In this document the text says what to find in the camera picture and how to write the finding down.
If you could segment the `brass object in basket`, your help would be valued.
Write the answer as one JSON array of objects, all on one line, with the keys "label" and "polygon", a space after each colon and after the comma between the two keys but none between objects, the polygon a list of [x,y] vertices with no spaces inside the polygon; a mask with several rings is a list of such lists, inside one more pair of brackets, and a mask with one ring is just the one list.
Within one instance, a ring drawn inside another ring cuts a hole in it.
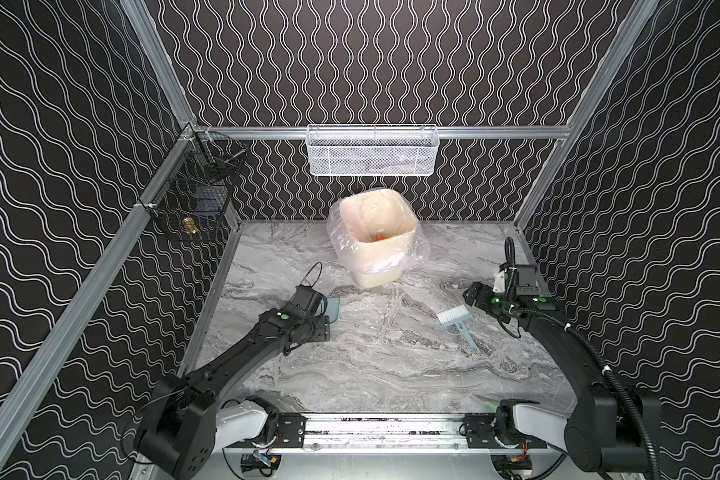
[{"label": "brass object in basket", "polygon": [[181,221],[182,229],[187,235],[196,235],[199,230],[195,220],[191,217],[185,217]]}]

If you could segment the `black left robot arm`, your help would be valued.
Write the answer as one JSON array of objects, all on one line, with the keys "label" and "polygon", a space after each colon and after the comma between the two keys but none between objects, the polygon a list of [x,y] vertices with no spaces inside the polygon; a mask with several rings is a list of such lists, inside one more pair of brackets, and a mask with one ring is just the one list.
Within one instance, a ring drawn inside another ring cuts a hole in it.
[{"label": "black left robot arm", "polygon": [[173,479],[191,479],[219,450],[244,440],[276,438],[277,409],[265,401],[227,405],[229,394],[272,358],[330,339],[328,299],[299,285],[280,308],[217,358],[182,376],[168,374],[138,411],[133,449]]}]

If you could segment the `pale green hand brush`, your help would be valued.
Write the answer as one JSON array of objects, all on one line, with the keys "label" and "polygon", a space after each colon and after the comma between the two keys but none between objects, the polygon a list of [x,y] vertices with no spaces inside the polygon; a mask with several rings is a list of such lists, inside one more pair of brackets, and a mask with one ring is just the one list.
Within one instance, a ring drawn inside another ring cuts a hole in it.
[{"label": "pale green hand brush", "polygon": [[465,305],[459,305],[457,307],[453,307],[448,310],[439,312],[436,314],[436,318],[447,334],[462,338],[466,342],[470,351],[479,351],[477,343],[475,342],[469,329],[465,325],[467,321],[473,319],[472,314],[469,312]]}]

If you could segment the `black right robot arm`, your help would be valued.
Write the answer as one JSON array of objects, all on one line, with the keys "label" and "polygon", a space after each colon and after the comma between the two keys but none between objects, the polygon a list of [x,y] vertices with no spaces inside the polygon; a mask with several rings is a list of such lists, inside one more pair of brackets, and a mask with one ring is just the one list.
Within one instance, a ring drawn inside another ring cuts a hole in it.
[{"label": "black right robot arm", "polygon": [[496,293],[480,282],[472,283],[463,298],[502,325],[515,320],[544,347],[576,394],[569,415],[533,401],[501,402],[495,428],[500,441],[540,440],[584,472],[660,477],[660,400],[646,389],[627,386],[552,299]]}]

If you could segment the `pale green dustpan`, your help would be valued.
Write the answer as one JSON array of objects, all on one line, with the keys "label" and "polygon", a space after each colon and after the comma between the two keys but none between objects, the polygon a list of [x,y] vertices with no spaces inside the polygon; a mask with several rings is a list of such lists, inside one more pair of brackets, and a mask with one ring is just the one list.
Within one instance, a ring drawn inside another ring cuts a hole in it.
[{"label": "pale green dustpan", "polygon": [[325,302],[325,313],[324,315],[328,318],[330,324],[334,324],[338,321],[341,310],[341,298],[340,297],[329,297]]}]

